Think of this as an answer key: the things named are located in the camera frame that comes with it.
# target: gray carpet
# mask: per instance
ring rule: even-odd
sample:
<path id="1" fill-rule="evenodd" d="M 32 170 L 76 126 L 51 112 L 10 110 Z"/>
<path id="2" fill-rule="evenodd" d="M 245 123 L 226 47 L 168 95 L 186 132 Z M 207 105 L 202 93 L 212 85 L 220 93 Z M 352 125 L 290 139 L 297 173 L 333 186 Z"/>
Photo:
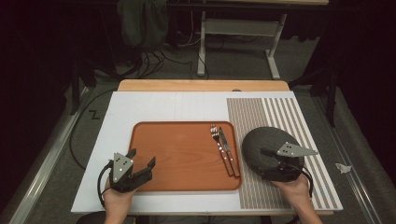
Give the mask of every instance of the gray carpet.
<path id="1" fill-rule="evenodd" d="M 222 42 L 216 38 L 209 40 L 208 46 L 212 48 L 207 51 L 206 56 L 206 68 L 209 72 L 209 79 L 271 79 L 268 65 L 262 54 L 262 45 L 268 43 L 267 39 L 251 43 L 226 41 L 222 49 L 215 49 L 220 47 Z M 276 52 L 276 64 L 281 78 L 290 81 L 299 77 L 303 73 L 315 45 L 316 41 L 300 43 L 296 39 L 282 40 Z M 183 63 L 192 62 L 192 67 L 190 68 L 189 64 L 173 63 L 165 60 L 162 69 L 155 74 L 147 76 L 147 78 L 198 78 L 195 75 L 196 62 L 198 60 L 195 46 L 178 50 L 165 47 L 163 52 L 172 60 Z M 120 66 L 119 69 L 123 71 L 126 68 Z M 102 75 L 97 80 L 97 87 L 90 90 L 89 95 L 89 99 L 94 100 L 81 115 L 72 138 L 73 151 L 82 166 L 88 163 L 96 136 L 105 116 L 111 95 L 111 92 L 107 91 L 118 86 L 118 82 L 104 78 Z M 318 148 L 320 148 L 321 156 L 345 208 L 341 212 L 332 216 L 322 217 L 322 219 L 325 223 L 375 223 L 368 221 L 361 208 L 359 197 L 356 196 L 354 189 L 351 187 L 348 175 L 340 174 L 334 165 L 337 162 L 343 162 L 337 149 L 339 148 L 337 145 L 339 143 L 334 141 L 332 136 L 332 132 L 334 132 L 340 137 L 341 143 L 353 163 L 353 169 L 358 173 L 361 183 L 367 189 L 375 206 L 375 211 L 378 213 L 382 223 L 395 223 L 395 188 L 382 170 L 364 136 L 362 136 L 359 125 L 356 124 L 353 116 L 348 111 L 341 92 L 337 92 L 337 105 L 334 115 L 336 127 L 332 129 L 329 128 L 327 121 L 323 118 L 323 111 L 320 107 L 322 99 L 310 97 L 308 90 L 309 87 L 301 86 L 294 91 L 308 127 Z M 61 131 L 67 117 L 67 112 L 65 112 L 63 118 L 59 121 L 59 130 L 55 130 L 53 136 L 58 136 L 57 132 Z M 14 215 L 13 212 L 32 182 L 46 153 L 48 153 L 48 149 L 44 148 L 32 168 L 32 172 L 26 176 L 19 193 L 14 196 L 6 212 L 1 216 L 1 223 L 8 223 Z M 83 174 L 83 169 L 72 158 L 69 145 L 65 145 L 59 160 L 53 168 L 49 181 L 26 223 L 75 223 L 81 215 L 72 214 L 70 210 Z M 273 217 L 273 223 L 275 224 L 285 223 L 289 220 L 290 217 Z"/>

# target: dark background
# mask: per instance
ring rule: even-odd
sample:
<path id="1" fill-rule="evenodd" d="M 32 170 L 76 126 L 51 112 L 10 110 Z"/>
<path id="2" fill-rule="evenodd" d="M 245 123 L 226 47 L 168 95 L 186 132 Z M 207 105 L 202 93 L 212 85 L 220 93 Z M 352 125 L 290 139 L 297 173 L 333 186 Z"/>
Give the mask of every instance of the dark background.
<path id="1" fill-rule="evenodd" d="M 335 7 L 342 7 L 343 2 Z M 288 16 L 282 38 L 297 35 L 304 41 L 321 36 L 306 74 L 329 62 L 337 68 L 338 86 L 395 182 L 395 4 L 348 3 L 359 6 L 358 11 L 332 21 L 315 14 Z M 3 211 L 64 111 L 63 93 L 76 62 L 87 57 L 114 69 L 118 56 L 111 50 L 121 45 L 110 47 L 107 36 L 110 41 L 121 41 L 114 8 L 100 13 L 96 8 L 70 9 L 52 1 L 24 0 L 2 1 L 0 8 Z M 177 13 L 179 30 L 189 31 L 190 23 L 182 20 L 189 16 Z"/>

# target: orange tray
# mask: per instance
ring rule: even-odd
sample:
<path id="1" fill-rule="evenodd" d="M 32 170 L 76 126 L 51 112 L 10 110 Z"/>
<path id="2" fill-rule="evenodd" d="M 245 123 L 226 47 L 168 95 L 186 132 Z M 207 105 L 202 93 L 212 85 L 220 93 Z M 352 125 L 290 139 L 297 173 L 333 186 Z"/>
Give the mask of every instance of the orange tray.
<path id="1" fill-rule="evenodd" d="M 134 126 L 129 149 L 136 148 L 134 172 L 152 157 L 153 178 L 139 191 L 193 191 L 238 189 L 241 178 L 228 176 L 210 124 L 224 131 L 239 167 L 233 125 L 227 121 L 140 122 Z"/>

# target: striped mat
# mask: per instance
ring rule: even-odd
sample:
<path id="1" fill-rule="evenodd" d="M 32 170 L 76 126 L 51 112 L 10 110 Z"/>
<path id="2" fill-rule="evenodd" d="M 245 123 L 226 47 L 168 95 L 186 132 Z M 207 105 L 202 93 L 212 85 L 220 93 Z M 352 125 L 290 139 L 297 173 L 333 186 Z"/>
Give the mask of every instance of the striped mat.
<path id="1" fill-rule="evenodd" d="M 291 134 L 303 147 L 318 150 L 295 98 L 228 98 L 230 122 L 234 126 L 238 149 L 251 130 L 276 127 Z M 238 153 L 243 182 L 240 188 L 242 209 L 289 209 L 279 189 L 253 173 Z M 314 178 L 312 203 L 317 210 L 341 210 L 342 205 L 334 189 L 320 154 L 305 157 L 305 167 Z"/>

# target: gray floor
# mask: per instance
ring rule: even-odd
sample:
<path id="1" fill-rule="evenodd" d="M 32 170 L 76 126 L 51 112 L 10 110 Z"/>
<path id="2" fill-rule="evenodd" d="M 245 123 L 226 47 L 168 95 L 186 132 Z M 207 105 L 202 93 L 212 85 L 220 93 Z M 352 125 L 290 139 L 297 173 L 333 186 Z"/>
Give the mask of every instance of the gray floor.
<path id="1" fill-rule="evenodd" d="M 234 36 L 234 38 L 241 40 L 239 36 Z M 209 38 L 207 45 L 210 49 L 206 52 L 209 79 L 271 79 L 268 64 L 262 53 L 270 43 L 268 39 L 246 43 L 226 40 L 221 49 L 215 49 L 220 47 L 222 42 L 217 38 Z M 317 41 L 300 43 L 294 38 L 282 40 L 276 51 L 276 64 L 281 78 L 291 81 L 299 77 L 316 44 Z M 198 78 L 195 75 L 198 60 L 197 47 L 188 46 L 175 50 L 165 46 L 163 52 L 172 60 L 192 62 L 192 67 L 165 60 L 163 68 L 147 78 Z M 119 69 L 123 71 L 125 67 L 120 66 Z M 108 78 L 98 77 L 97 80 L 97 87 L 82 95 L 81 99 L 87 100 L 85 102 L 118 86 L 118 82 Z M 294 89 L 308 127 L 320 148 L 321 156 L 345 208 L 339 213 L 322 219 L 325 223 L 395 223 L 395 188 L 362 136 L 359 125 L 348 111 L 342 93 L 337 92 L 337 104 L 334 111 L 335 128 L 331 128 L 323 116 L 323 100 L 325 99 L 310 97 L 308 90 L 309 87 L 306 86 Z M 104 93 L 95 99 L 75 124 L 72 148 L 83 166 L 88 163 L 106 114 L 110 95 L 110 92 Z M 14 212 L 20 211 L 20 209 L 17 210 L 18 206 L 26 191 L 31 187 L 43 162 L 45 163 L 51 151 L 57 149 L 55 147 L 61 145 L 62 137 L 70 136 L 66 131 L 70 131 L 68 124 L 70 120 L 76 121 L 76 117 L 68 115 L 70 109 L 71 102 L 69 101 L 51 139 L 43 148 L 18 193 L 2 214 L 1 223 L 8 223 L 13 217 L 21 215 Z M 98 119 L 93 119 L 93 112 L 90 111 L 96 111 L 95 117 Z M 59 159 L 51 169 L 48 181 L 44 181 L 46 185 L 42 192 L 38 191 L 33 209 L 29 214 L 25 214 L 27 217 L 25 223 L 75 223 L 81 216 L 72 214 L 70 210 L 84 171 L 74 162 L 67 142 L 57 150 L 60 153 Z M 352 172 L 347 175 L 340 174 L 334 165 L 337 162 L 352 165 Z M 290 217 L 273 217 L 273 223 L 285 223 L 289 220 Z"/>

